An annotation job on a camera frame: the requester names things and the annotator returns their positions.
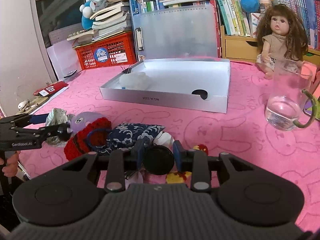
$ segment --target pink tablecloth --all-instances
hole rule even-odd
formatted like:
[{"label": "pink tablecloth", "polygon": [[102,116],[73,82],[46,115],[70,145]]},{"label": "pink tablecloth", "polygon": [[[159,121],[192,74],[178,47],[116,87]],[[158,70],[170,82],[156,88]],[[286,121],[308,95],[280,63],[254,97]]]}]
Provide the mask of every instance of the pink tablecloth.
[{"label": "pink tablecloth", "polygon": [[[231,63],[228,113],[217,114],[187,109],[148,106],[102,99],[99,86],[122,71],[108,67],[81,72],[69,88],[37,114],[59,107],[68,113],[97,111],[113,127],[121,122],[165,125],[165,131],[186,148],[205,144],[210,155],[227,151],[297,184],[305,195],[305,206],[297,224],[303,230],[320,226],[320,132],[319,122],[305,130],[281,132],[264,119],[271,81],[249,63]],[[31,177],[67,160],[63,148],[24,151],[20,159]],[[150,183],[165,183],[165,176],[149,176]],[[216,177],[213,185],[218,185]]]}]

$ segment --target red plastic crate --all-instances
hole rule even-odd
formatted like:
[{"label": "red plastic crate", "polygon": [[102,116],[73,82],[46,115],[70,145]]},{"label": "red plastic crate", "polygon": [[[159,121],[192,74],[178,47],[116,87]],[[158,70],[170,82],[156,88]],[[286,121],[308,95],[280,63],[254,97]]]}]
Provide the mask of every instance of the red plastic crate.
[{"label": "red plastic crate", "polygon": [[75,48],[81,68],[91,69],[137,62],[132,32]]}]

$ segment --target water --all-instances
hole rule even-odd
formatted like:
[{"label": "water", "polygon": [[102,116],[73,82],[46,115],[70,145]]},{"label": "water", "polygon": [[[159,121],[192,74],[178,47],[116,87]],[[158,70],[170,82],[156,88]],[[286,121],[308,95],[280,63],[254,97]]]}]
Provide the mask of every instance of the water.
[{"label": "water", "polygon": [[275,128],[282,131],[290,131],[295,128],[293,121],[298,119],[300,113],[299,105],[290,98],[275,96],[269,98],[265,117]]}]

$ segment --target doll face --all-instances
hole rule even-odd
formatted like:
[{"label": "doll face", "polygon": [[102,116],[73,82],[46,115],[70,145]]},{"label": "doll face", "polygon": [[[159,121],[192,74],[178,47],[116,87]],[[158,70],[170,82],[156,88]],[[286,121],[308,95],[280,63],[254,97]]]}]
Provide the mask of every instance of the doll face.
[{"label": "doll face", "polygon": [[286,36],[289,33],[288,20],[282,16],[272,16],[270,28],[275,34]]}]

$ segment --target white wall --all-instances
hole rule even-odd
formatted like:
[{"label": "white wall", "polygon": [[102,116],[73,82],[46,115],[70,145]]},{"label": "white wall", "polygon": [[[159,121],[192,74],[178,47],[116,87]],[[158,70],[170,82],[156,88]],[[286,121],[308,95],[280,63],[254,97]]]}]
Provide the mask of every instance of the white wall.
[{"label": "white wall", "polygon": [[7,116],[51,83],[34,28],[30,0],[0,0],[0,104]]}]

